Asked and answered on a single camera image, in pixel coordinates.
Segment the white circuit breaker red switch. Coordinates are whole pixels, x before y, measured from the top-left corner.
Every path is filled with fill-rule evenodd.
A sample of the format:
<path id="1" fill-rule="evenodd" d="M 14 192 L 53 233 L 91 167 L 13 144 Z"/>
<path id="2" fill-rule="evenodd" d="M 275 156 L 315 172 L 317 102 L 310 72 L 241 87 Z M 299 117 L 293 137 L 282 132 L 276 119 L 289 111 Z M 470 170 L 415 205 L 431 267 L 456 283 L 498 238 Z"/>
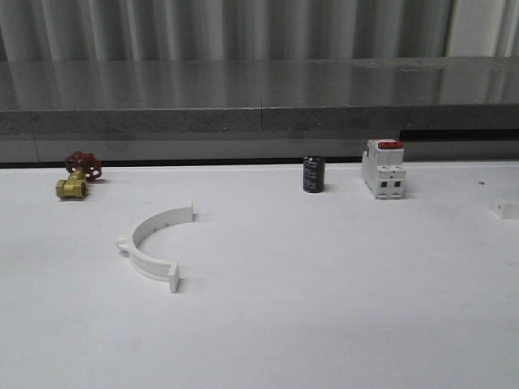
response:
<path id="1" fill-rule="evenodd" d="M 375 199 L 402 199 L 406 169 L 404 144 L 395 139 L 369 139 L 362 154 L 362 179 Z"/>

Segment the brass valve red handwheel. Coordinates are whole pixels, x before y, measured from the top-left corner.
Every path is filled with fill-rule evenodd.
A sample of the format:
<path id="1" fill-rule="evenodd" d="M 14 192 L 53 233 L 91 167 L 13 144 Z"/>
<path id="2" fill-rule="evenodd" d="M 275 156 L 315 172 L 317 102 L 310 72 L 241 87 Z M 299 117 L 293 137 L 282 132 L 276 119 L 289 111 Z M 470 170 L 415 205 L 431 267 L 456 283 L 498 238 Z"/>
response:
<path id="1" fill-rule="evenodd" d="M 88 196 L 88 183 L 102 175 L 102 164 L 92 154 L 77 151 L 65 159 L 68 179 L 56 183 L 56 195 L 60 199 L 84 199 Z"/>

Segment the white half-ring clamp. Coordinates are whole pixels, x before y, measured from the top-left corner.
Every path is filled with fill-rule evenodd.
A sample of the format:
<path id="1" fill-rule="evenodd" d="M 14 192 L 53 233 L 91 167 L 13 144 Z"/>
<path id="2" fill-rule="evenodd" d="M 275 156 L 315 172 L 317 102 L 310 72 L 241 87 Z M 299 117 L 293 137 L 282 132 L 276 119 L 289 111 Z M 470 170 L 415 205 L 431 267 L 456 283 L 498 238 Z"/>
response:
<path id="1" fill-rule="evenodd" d="M 519 202 L 498 199 L 493 211 L 501 220 L 519 221 Z"/>
<path id="2" fill-rule="evenodd" d="M 167 282 L 170 292 L 176 293 L 180 284 L 178 260 L 152 257 L 141 251 L 139 246 L 146 238 L 161 229 L 191 223 L 193 220 L 193 203 L 159 212 L 137 224 L 129 233 L 118 236 L 117 248 L 128 254 L 138 273 L 153 280 Z"/>

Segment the grey stone counter ledge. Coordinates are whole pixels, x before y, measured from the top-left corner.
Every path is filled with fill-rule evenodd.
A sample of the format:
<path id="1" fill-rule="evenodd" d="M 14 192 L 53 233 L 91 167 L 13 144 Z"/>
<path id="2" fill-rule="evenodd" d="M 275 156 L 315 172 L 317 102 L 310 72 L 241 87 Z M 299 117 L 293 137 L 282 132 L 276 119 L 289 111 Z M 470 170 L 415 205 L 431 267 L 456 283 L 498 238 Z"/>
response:
<path id="1" fill-rule="evenodd" d="M 516 58 L 3 62 L 1 131 L 348 139 L 518 130 Z"/>

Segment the black cylindrical capacitor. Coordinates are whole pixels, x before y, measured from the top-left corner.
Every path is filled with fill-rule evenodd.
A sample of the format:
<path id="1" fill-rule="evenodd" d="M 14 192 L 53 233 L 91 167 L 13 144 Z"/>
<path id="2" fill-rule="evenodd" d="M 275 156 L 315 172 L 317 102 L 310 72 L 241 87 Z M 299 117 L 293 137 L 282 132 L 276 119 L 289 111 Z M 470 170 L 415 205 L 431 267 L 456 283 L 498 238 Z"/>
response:
<path id="1" fill-rule="evenodd" d="M 322 156 L 305 156 L 302 162 L 302 188 L 307 193 L 324 191 L 325 159 Z"/>

